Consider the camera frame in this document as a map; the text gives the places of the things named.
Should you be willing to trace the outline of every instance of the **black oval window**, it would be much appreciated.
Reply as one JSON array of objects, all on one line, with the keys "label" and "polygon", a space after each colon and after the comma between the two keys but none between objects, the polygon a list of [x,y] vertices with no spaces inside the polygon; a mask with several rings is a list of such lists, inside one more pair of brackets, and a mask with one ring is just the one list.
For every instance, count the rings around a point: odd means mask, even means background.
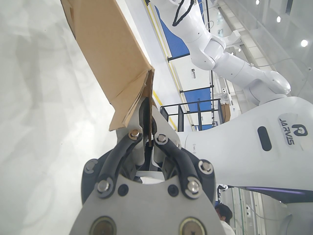
[{"label": "black oval window", "polygon": [[272,149],[272,144],[271,144],[271,140],[269,139],[266,128],[264,126],[260,126],[257,129],[257,133],[260,138],[260,142],[261,142],[263,150],[267,152],[270,151]]}]

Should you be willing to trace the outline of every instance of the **person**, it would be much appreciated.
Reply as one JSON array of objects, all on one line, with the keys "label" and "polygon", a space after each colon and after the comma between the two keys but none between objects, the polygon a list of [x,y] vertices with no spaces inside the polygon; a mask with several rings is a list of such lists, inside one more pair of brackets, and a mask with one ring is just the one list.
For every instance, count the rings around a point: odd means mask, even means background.
[{"label": "person", "polygon": [[229,222],[230,219],[233,217],[233,213],[230,208],[222,203],[219,203],[215,206],[216,213],[221,220],[223,229],[226,235],[235,235],[235,232],[230,227]]}]

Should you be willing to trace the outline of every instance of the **white ceiling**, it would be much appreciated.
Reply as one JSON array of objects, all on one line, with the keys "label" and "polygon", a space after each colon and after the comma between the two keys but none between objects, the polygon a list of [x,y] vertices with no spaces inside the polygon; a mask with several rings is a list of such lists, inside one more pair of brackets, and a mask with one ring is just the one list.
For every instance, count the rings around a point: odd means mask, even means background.
[{"label": "white ceiling", "polygon": [[[313,67],[313,0],[293,0],[289,15],[285,13],[288,0],[260,0],[259,5],[256,0],[224,1],[291,83],[291,94],[313,103],[313,76],[309,71]],[[309,42],[305,48],[300,45],[303,39]]]}]

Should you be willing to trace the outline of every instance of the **black cable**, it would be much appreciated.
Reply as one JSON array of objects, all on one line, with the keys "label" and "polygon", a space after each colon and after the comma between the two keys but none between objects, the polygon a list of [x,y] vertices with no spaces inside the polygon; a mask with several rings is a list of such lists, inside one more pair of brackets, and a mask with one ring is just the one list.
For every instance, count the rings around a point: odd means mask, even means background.
[{"label": "black cable", "polygon": [[190,10],[191,10],[194,2],[195,2],[194,0],[190,0],[190,6],[189,6],[188,10],[179,18],[179,20],[177,20],[177,17],[178,17],[178,14],[179,14],[179,10],[180,10],[182,4],[184,3],[184,1],[185,0],[181,0],[179,6],[177,8],[175,19],[174,19],[174,22],[173,22],[173,27],[176,27],[182,21],[182,19],[186,17],[186,15],[190,12]]}]

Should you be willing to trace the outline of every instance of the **jarvis logo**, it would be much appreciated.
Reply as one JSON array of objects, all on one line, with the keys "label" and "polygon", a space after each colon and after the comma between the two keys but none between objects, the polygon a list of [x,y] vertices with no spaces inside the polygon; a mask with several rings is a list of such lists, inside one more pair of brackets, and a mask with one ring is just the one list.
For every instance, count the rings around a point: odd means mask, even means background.
[{"label": "jarvis logo", "polygon": [[292,125],[292,128],[296,128],[297,130],[294,131],[296,136],[307,136],[308,131],[304,125]]},{"label": "jarvis logo", "polygon": [[[289,145],[294,145],[294,138],[291,134],[292,130],[290,129],[287,120],[282,120],[281,118],[279,119],[280,124],[283,128],[283,131],[285,133],[285,137],[287,139],[287,143]],[[306,130],[306,127],[304,125],[292,125],[291,128],[295,128],[296,130],[294,130],[294,134],[296,136],[306,136],[308,135],[308,132]]]},{"label": "jarvis logo", "polygon": [[192,77],[193,79],[196,78],[195,69],[191,69],[191,77]]}]

